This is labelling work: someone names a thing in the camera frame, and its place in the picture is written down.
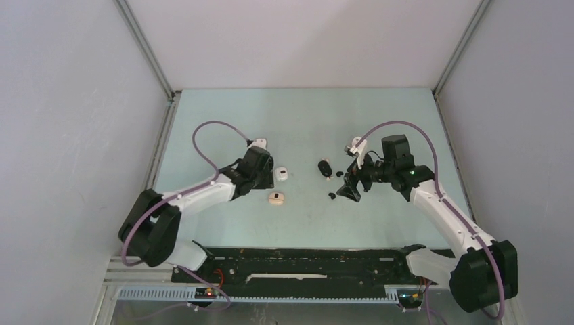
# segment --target white mouse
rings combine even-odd
[[[287,168],[277,167],[275,169],[275,178],[278,181],[286,181],[288,177],[289,177],[289,172],[287,172]]]
[[[285,202],[285,195],[283,193],[273,192],[269,195],[269,203],[272,205],[283,205]]]

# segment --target white wall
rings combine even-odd
[[[175,89],[434,87],[480,0],[132,0]]]
[[[518,250],[530,324],[571,324],[574,2],[494,1],[440,103],[480,224]]]
[[[87,324],[166,98],[113,1],[3,1],[0,324]]]

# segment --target light blue table surface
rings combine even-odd
[[[275,166],[289,179],[197,215],[183,214],[179,235],[205,246],[265,248],[396,248],[420,243],[447,247],[430,221],[390,184],[374,184],[360,203],[338,196],[342,178],[326,181],[317,163],[329,158],[334,173],[352,158],[343,152],[352,137],[378,123],[405,120],[423,128],[439,157],[440,180],[468,212],[430,89],[231,89],[185,90],[162,159],[156,190],[166,192],[203,181],[213,170],[194,151],[193,130],[207,120],[235,125],[248,137],[265,138]],[[382,155],[380,139],[406,134],[418,165],[433,167],[431,151],[406,126],[379,129],[368,148]],[[198,145],[218,166],[243,157],[244,140],[221,125],[204,127]],[[277,207],[272,191],[285,195]]]

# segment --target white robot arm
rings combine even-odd
[[[265,140],[255,140],[243,159],[220,169],[216,179],[211,177],[200,183],[207,184],[203,187],[194,185],[164,194],[153,189],[143,191],[123,223],[119,238],[124,242],[146,211],[167,200],[137,228],[128,249],[150,267],[167,262],[196,271],[207,259],[208,252],[193,240],[177,237],[181,212],[199,213],[215,204],[235,200],[251,190],[272,188],[273,159],[265,147]]]
[[[345,149],[355,161],[347,169],[345,184],[337,194],[359,202],[359,182],[365,192],[373,183],[390,183],[428,217],[453,254],[453,257],[446,257],[422,245],[411,245],[398,251],[395,261],[399,269],[450,288],[465,311],[478,310],[499,299],[492,263],[479,242],[482,240],[503,278],[506,299],[514,297],[518,290],[518,264],[512,244],[497,242],[452,203],[442,185],[436,185],[435,174],[427,166],[414,164],[406,136],[383,138],[383,159],[377,161],[365,155],[367,141],[360,140],[356,137]]]

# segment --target small black object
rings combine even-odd
[[[321,175],[325,176],[325,177],[330,177],[331,175],[333,175],[333,170],[331,169],[331,166],[329,165],[329,162],[326,160],[321,160],[319,161],[319,171],[321,172]]]

